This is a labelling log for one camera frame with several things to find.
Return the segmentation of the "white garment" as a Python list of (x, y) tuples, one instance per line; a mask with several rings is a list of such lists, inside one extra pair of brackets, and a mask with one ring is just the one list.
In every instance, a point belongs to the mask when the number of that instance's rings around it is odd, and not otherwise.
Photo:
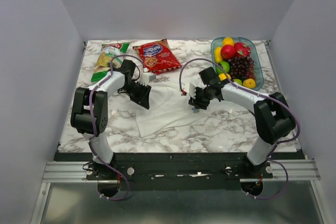
[(181, 96), (176, 82), (155, 82), (151, 84), (149, 95), (150, 108), (140, 108), (135, 112), (135, 121), (141, 137), (146, 137), (160, 130), (187, 125), (202, 125), (216, 112), (241, 110), (251, 115), (245, 108), (232, 102), (211, 101), (206, 110), (194, 112), (188, 103), (188, 96)]

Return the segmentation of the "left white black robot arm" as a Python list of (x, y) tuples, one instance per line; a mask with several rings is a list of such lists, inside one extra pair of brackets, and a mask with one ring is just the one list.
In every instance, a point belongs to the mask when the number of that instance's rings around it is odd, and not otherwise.
[(112, 163), (114, 152), (105, 133), (108, 125), (108, 100), (116, 92), (125, 93), (137, 105), (149, 109), (149, 82), (155, 76), (146, 70), (137, 80), (133, 74), (137, 65), (123, 60), (120, 67), (111, 66), (105, 77), (88, 88), (77, 88), (72, 104), (70, 124), (88, 142), (93, 162), (100, 164), (98, 173), (104, 179), (112, 179), (116, 173)]

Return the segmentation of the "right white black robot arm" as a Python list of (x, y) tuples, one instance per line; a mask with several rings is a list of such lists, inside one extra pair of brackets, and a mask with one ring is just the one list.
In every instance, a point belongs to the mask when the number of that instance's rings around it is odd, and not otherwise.
[(255, 118), (257, 140), (244, 156), (240, 165), (242, 173), (249, 178), (260, 172), (260, 167), (291, 131), (300, 125), (289, 109), (285, 97), (279, 93), (265, 94), (245, 88), (229, 77), (221, 80), (212, 67), (199, 73), (205, 87), (192, 83), (180, 83), (181, 93), (189, 95), (189, 104), (206, 110), (211, 100), (228, 101), (247, 109)]

